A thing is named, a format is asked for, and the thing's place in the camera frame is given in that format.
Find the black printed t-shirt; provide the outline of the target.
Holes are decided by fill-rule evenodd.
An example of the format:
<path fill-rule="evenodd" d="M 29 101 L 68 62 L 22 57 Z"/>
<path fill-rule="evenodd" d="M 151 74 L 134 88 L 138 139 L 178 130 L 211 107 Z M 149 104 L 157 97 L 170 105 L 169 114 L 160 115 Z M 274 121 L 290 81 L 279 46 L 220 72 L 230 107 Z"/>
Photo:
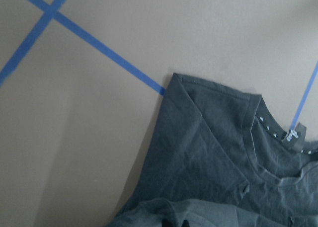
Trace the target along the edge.
<path fill-rule="evenodd" d="M 315 227 L 318 143 L 259 94 L 173 74 L 138 184 L 112 227 Z"/>

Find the brown table mat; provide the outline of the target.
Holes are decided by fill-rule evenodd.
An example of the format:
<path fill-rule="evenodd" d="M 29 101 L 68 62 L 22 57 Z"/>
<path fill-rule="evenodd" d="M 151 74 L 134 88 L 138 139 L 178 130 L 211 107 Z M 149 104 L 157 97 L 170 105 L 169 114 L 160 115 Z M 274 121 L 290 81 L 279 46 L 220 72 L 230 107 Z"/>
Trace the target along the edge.
<path fill-rule="evenodd" d="M 164 88 L 182 73 L 262 94 L 285 130 L 318 61 L 318 0 L 66 0 L 59 12 Z M 0 0 L 0 70 L 42 14 Z M 108 224 L 161 100 L 52 19 L 0 83 L 1 226 Z"/>

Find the blue tape line lengthwise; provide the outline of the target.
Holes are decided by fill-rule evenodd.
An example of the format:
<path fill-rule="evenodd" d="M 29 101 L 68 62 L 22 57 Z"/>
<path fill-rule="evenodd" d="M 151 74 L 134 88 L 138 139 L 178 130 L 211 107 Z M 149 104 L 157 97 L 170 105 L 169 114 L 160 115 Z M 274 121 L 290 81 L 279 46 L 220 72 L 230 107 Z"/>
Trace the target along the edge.
<path fill-rule="evenodd" d="M 79 38 L 83 39 L 85 42 L 87 42 L 89 45 L 97 49 L 99 52 L 101 52 L 103 55 L 105 55 L 107 58 L 111 59 L 113 62 L 118 64 L 120 67 L 125 69 L 127 72 L 132 74 L 134 77 L 139 79 L 141 82 L 146 84 L 148 87 L 159 93 L 160 95 L 164 95 L 165 88 L 162 87 L 160 84 L 158 84 L 156 81 L 151 79 L 148 75 L 146 75 L 144 72 L 139 70 L 137 67 L 129 63 L 127 60 L 125 60 L 123 57 L 118 55 L 116 52 L 111 50 L 109 47 L 107 47 L 105 44 L 100 42 L 98 39 L 96 39 L 94 36 L 89 34 L 87 31 L 85 31 L 83 28 L 81 28 L 79 25 L 71 21 L 69 18 L 67 18 L 65 15 L 60 13 L 59 11 L 56 11 L 54 15 L 54 19 L 59 22 L 61 25 L 66 27 L 68 30 L 73 32 L 75 35 L 77 35 Z"/>

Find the blue tape line crosswise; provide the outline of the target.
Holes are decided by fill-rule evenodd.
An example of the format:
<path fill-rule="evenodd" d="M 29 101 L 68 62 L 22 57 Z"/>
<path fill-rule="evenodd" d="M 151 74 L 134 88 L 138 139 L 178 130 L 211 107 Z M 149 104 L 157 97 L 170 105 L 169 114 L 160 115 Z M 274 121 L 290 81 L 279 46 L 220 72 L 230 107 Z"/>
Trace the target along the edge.
<path fill-rule="evenodd" d="M 32 46 L 35 44 L 40 35 L 47 28 L 52 19 L 55 18 L 59 9 L 66 2 L 66 0 L 53 0 L 51 4 L 47 4 L 43 0 L 27 0 L 40 9 L 43 14 L 39 20 L 35 23 L 33 28 L 18 46 L 16 51 L 10 57 L 8 62 L 5 64 L 3 69 L 0 72 L 0 82 L 4 81 L 16 70 L 19 63 L 24 59 L 27 53 L 30 51 Z"/>
<path fill-rule="evenodd" d="M 308 98 L 308 96 L 309 96 L 309 93 L 310 93 L 310 91 L 311 91 L 311 89 L 312 89 L 312 86 L 313 86 L 313 84 L 314 84 L 314 82 L 315 82 L 315 79 L 316 79 L 317 74 L 318 74 L 318 64 L 316 63 L 315 68 L 314 68 L 314 70 L 313 70 L 313 72 L 312 72 L 312 74 L 311 74 L 311 77 L 310 77 L 310 79 L 309 79 L 309 81 L 308 81 L 308 84 L 307 84 L 307 86 L 306 86 L 306 89 L 305 89 L 305 91 L 304 91 L 304 93 L 303 93 L 303 95 L 302 95 L 302 98 L 301 98 L 301 100 L 300 100 L 300 103 L 299 103 L 299 105 L 298 105 L 298 107 L 297 107 L 297 110 L 296 110 L 296 113 L 295 113 L 295 115 L 294 115 L 294 117 L 293 117 L 292 123 L 291 123 L 291 125 L 290 125 L 290 129 L 291 129 L 291 130 L 295 129 L 295 127 L 296 127 L 296 125 L 297 125 L 297 122 L 298 122 L 298 120 L 299 120 L 299 118 L 300 118 L 300 115 L 301 115 L 302 110 L 303 110 L 303 108 L 304 108 L 304 105 L 305 105 L 305 103 L 306 103 L 306 101 L 307 101 L 307 98 Z"/>

